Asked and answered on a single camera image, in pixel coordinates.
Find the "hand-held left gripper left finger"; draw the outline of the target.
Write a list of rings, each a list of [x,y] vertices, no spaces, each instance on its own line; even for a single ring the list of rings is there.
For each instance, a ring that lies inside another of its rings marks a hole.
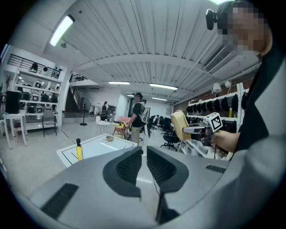
[[[118,195],[141,197],[136,180],[142,165],[142,148],[132,147],[110,160],[103,168],[105,183]]]

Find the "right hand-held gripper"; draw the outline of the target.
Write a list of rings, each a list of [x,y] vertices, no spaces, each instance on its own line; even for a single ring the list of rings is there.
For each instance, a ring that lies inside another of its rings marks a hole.
[[[202,140],[203,146],[210,146],[212,136],[223,126],[219,113],[215,112],[204,116],[202,121],[198,124],[199,125],[184,127],[182,131],[189,134],[205,133]]]

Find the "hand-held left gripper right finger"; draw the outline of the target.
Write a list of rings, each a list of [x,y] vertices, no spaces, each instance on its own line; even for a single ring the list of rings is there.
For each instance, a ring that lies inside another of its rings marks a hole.
[[[189,177],[185,164],[152,146],[147,146],[147,166],[162,194],[177,192]]]

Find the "person's right hand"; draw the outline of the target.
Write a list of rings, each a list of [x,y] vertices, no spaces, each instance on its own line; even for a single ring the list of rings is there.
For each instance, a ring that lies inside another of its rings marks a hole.
[[[210,143],[211,145],[215,146],[219,146],[220,148],[226,150],[226,137],[227,137],[227,132],[226,131],[216,131],[211,139],[210,139]]]

